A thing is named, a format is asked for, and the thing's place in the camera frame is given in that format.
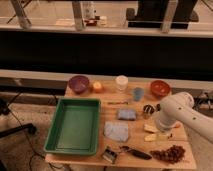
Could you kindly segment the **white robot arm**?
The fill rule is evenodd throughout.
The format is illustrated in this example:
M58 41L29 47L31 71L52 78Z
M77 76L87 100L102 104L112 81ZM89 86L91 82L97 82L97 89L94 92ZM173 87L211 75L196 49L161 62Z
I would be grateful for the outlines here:
M213 143L213 119L194 110L193 106L194 98L187 92L164 97L160 101L160 112L155 117L156 127L166 132L180 121Z

